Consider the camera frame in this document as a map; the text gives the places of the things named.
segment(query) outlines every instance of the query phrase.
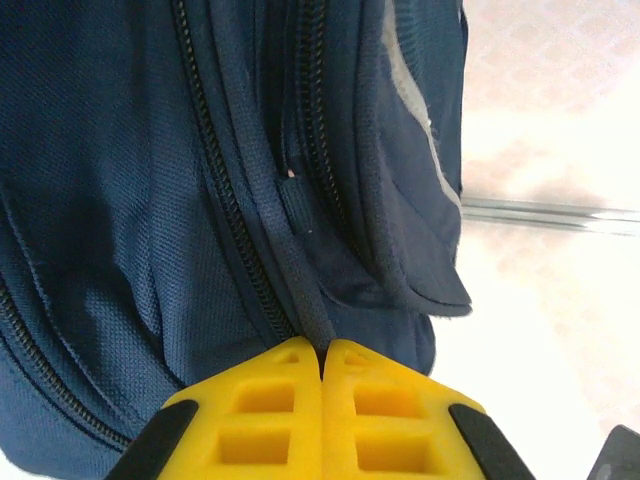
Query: metal rod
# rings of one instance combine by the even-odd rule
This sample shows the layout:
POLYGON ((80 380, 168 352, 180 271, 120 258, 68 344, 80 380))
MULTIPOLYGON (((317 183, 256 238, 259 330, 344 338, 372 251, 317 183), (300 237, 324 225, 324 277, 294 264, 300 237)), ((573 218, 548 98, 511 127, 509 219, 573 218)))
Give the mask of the metal rod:
POLYGON ((463 198, 465 219, 640 237, 640 212, 574 205, 463 198))

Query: black object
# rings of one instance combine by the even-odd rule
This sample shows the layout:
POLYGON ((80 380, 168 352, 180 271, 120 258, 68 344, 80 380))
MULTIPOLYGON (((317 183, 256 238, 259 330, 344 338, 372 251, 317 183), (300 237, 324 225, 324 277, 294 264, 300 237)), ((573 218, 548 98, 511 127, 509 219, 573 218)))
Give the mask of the black object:
POLYGON ((640 435, 623 425, 614 428, 587 480, 640 480, 640 435))
POLYGON ((155 480, 187 430, 198 403, 193 400, 156 413, 105 480, 155 480))
POLYGON ((491 417, 461 404, 449 414, 487 480, 535 480, 491 417))

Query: navy blue backpack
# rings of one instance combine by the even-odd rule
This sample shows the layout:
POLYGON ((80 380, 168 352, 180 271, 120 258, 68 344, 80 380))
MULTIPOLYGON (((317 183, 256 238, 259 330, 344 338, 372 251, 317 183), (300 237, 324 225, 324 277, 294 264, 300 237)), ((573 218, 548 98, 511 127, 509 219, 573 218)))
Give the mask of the navy blue backpack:
POLYGON ((100 478, 304 335, 428 373, 469 312, 461 0, 5 0, 0 448, 100 478))

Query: yellow plastic piece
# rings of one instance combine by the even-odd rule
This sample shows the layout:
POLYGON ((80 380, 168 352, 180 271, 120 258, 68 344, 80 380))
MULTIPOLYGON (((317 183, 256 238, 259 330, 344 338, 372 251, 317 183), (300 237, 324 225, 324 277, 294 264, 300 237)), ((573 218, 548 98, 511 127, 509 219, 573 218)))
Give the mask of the yellow plastic piece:
POLYGON ((485 480, 448 412, 485 413, 464 395, 347 340, 331 344, 322 393, 323 478, 485 480))
POLYGON ((484 480, 448 407, 482 407, 388 358, 289 340, 167 402, 199 409, 159 480, 484 480))

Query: zipper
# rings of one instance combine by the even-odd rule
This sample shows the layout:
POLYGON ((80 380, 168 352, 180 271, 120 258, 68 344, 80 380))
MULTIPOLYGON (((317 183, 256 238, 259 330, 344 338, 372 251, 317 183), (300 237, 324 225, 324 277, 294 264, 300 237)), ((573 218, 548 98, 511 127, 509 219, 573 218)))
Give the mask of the zipper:
POLYGON ((24 319, 18 312, 16 305, 11 298, 4 278, 0 276, 0 310, 2 318, 9 324, 15 342, 20 346, 29 361, 35 366, 38 375, 55 396, 66 405, 75 415, 77 415, 89 429, 98 434, 101 438, 109 440, 120 452, 123 452, 131 443, 131 439, 118 433, 94 414, 80 402, 80 400, 65 385, 51 366, 42 350, 29 333, 29 329, 24 319))
POLYGON ((216 196, 222 207, 233 241, 238 249, 240 260, 258 296, 262 311, 269 321, 273 332, 281 341, 284 341, 293 337, 296 332, 291 322, 287 319, 284 308, 276 296, 273 285, 271 285, 258 251, 251 239, 247 224, 242 216, 229 170, 227 169, 222 151, 220 150, 220 144, 215 134, 211 111, 205 98, 204 85, 196 62, 193 39, 187 20, 184 0, 174 0, 173 13, 176 31, 180 40, 183 67, 189 82, 189 90, 195 107, 198 130, 204 146, 207 166, 213 178, 216 196))
POLYGON ((300 113, 303 148, 310 166, 312 183, 330 218, 337 222, 351 250, 360 256, 360 248, 338 184, 327 144, 324 111, 323 67, 326 0, 303 0, 296 32, 296 101, 300 113))

